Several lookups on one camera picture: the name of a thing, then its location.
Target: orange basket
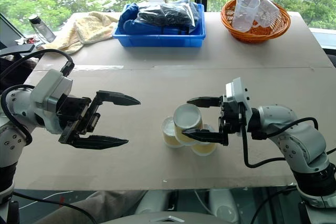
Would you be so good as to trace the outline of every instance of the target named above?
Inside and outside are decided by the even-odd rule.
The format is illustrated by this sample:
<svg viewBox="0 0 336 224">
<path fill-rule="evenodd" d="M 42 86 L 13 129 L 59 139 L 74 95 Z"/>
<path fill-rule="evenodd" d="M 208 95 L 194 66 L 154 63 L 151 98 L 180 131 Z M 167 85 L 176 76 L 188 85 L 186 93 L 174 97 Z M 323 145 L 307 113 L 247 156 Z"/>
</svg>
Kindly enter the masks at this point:
<svg viewBox="0 0 336 224">
<path fill-rule="evenodd" d="M 280 5 L 274 3 L 280 10 L 277 20 L 269 27 L 258 26 L 251 28 L 247 32 L 242 32 L 232 27 L 233 15 L 235 13 L 236 0 L 227 2 L 221 12 L 223 25 L 229 30 L 233 37 L 245 43 L 261 43 L 268 39 L 274 39 L 283 35 L 290 26 L 290 17 L 286 10 Z"/>
</svg>

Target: tabletop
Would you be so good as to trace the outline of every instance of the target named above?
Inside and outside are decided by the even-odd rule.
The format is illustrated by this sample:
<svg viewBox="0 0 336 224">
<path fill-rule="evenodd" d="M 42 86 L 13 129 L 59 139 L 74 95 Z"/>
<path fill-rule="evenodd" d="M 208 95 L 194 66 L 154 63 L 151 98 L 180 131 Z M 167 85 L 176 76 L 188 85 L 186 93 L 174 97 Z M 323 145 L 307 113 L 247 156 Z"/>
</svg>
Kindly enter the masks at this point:
<svg viewBox="0 0 336 224">
<path fill-rule="evenodd" d="M 283 104 L 299 118 L 314 116 L 327 142 L 336 145 L 334 97 L 336 70 L 302 18 L 291 13 L 292 25 L 280 38 L 249 45 L 233 39 L 219 13 L 206 13 L 207 37 L 202 48 L 123 48 L 102 41 L 73 55 L 78 64 L 69 76 L 71 94 L 93 98 L 97 90 L 122 92 L 141 105 L 104 103 L 94 134 L 126 138 L 129 143 L 107 150 L 83 150 L 58 143 L 58 135 L 36 129 L 24 148 L 16 187 L 52 190 L 182 189 L 256 187 L 295 183 L 286 162 L 245 167 L 242 140 L 229 136 L 207 157 L 188 147 L 172 149 L 163 142 L 161 124 L 186 100 L 219 96 L 225 84 L 242 77 L 251 105 Z M 27 83 L 37 84 L 45 70 L 58 69 L 62 57 L 45 56 Z M 218 130 L 218 108 L 201 109 L 204 123 Z M 248 139 L 250 163 L 278 157 L 270 140 Z M 336 155 L 330 155 L 336 162 Z"/>
</svg>

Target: blue plastic bin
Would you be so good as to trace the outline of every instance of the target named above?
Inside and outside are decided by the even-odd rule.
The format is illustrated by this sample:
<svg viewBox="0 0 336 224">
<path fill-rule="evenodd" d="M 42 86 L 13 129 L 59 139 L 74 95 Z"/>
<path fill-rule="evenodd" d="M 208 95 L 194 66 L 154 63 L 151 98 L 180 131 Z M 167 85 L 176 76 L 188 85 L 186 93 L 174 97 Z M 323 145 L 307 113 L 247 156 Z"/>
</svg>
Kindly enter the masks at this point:
<svg viewBox="0 0 336 224">
<path fill-rule="evenodd" d="M 127 35 L 116 28 L 113 37 L 124 47 L 201 47 L 205 38 L 204 6 L 197 5 L 201 19 L 189 35 Z"/>
</svg>

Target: stacked paper cup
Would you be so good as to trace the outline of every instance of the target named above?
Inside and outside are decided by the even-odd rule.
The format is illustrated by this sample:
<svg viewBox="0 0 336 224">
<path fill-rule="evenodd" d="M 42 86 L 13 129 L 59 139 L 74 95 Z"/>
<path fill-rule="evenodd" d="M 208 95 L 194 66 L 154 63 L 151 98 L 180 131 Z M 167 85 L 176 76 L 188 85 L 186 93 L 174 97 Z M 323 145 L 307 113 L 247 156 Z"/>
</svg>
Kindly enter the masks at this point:
<svg viewBox="0 0 336 224">
<path fill-rule="evenodd" d="M 215 143 L 204 143 L 183 135 L 182 131 L 188 129 L 214 131 L 210 125 L 203 124 L 201 112 L 197 106 L 183 104 L 175 110 L 173 117 L 165 119 L 162 124 L 164 143 L 172 148 L 190 146 L 199 156 L 208 156 L 216 149 Z"/>
</svg>

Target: robotic arm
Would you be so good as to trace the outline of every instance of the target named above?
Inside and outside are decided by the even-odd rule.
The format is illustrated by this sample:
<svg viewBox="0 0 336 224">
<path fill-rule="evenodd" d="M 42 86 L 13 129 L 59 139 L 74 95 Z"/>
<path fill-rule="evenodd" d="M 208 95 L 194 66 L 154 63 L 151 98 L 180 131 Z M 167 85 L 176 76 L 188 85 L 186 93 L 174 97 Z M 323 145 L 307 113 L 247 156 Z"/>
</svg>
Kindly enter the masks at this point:
<svg viewBox="0 0 336 224">
<path fill-rule="evenodd" d="M 98 91 L 96 97 L 70 95 L 72 80 L 51 69 L 36 85 L 18 85 L 5 90 L 0 110 L 0 223 L 18 223 L 18 206 L 10 201 L 13 177 L 23 147 L 32 141 L 31 132 L 44 127 L 59 134 L 59 142 L 76 148 L 101 150 L 126 144 L 128 140 L 109 136 L 79 135 L 93 132 L 99 120 L 97 109 L 103 102 L 136 105 L 138 100 L 122 93 Z"/>
<path fill-rule="evenodd" d="M 244 161 L 248 167 L 256 168 L 272 161 L 286 160 L 297 181 L 297 189 L 302 199 L 308 203 L 307 210 L 311 209 L 311 206 L 336 208 L 336 167 L 328 160 L 325 140 L 316 129 L 317 121 L 314 118 L 298 120 L 291 109 L 277 104 L 251 108 L 249 100 L 248 90 L 240 78 L 226 85 L 226 95 L 189 100 L 188 103 L 198 107 L 221 108 L 219 132 L 191 129 L 183 134 L 201 142 L 228 145 L 228 134 L 237 133 L 243 138 Z M 313 120 L 315 127 L 304 122 L 307 120 Z M 284 158 L 250 164 L 246 132 L 251 133 L 252 139 L 272 140 Z M 336 210 L 329 213 L 335 221 Z"/>
</svg>

